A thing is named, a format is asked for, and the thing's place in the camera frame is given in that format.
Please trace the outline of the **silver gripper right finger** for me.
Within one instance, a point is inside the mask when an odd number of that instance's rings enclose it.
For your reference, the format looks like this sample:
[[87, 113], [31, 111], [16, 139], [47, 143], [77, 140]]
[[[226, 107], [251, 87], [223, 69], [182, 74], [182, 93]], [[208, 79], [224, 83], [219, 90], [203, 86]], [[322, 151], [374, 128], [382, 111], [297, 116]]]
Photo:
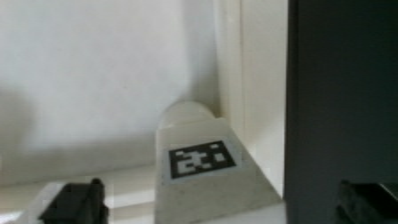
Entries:
[[340, 183], [334, 224], [398, 224], [398, 183]]

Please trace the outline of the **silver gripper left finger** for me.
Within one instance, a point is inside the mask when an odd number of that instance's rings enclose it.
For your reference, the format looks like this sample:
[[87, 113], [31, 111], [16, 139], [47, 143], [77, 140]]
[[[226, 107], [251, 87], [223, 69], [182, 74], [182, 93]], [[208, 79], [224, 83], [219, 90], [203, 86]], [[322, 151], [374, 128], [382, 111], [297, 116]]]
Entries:
[[24, 211], [24, 224], [109, 224], [105, 184], [50, 183]]

